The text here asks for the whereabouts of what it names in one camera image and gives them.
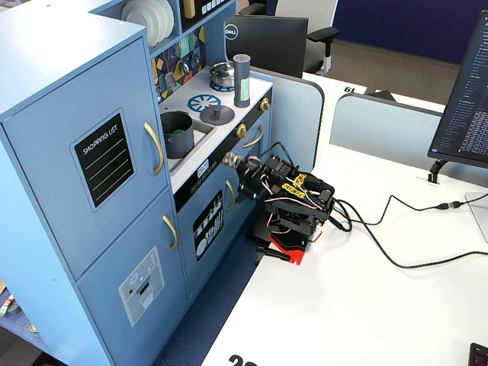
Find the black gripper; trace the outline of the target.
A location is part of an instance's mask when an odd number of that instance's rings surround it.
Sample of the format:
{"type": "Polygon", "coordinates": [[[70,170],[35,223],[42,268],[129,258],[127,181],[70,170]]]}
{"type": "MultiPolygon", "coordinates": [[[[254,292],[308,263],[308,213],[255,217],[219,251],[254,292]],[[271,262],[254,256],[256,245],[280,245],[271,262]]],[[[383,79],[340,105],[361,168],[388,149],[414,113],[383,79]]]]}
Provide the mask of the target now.
{"type": "Polygon", "coordinates": [[[264,174],[265,166],[260,158],[244,158],[239,168],[240,183],[236,201],[256,201],[262,198],[262,191],[264,190],[262,175],[264,174]]]}

